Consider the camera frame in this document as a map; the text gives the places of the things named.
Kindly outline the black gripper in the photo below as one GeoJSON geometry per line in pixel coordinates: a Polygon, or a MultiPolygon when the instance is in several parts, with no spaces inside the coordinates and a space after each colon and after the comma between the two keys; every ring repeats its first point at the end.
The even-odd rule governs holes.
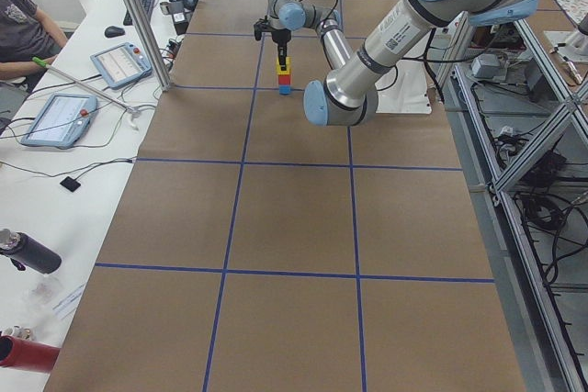
{"type": "Polygon", "coordinates": [[[271,31],[272,41],[277,44],[278,64],[287,63],[288,43],[291,41],[291,31],[288,29],[274,29],[271,31]]]}

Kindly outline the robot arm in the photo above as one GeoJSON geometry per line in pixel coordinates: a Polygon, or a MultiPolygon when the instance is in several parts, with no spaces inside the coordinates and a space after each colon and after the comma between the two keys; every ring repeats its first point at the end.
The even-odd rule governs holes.
{"type": "Polygon", "coordinates": [[[269,26],[276,30],[315,30],[332,70],[304,91],[306,118],[317,126],[356,126],[376,113],[377,81],[433,28],[460,13],[474,27],[531,16],[538,0],[400,0],[357,51],[352,51],[334,11],[301,0],[267,0],[269,26]]]}

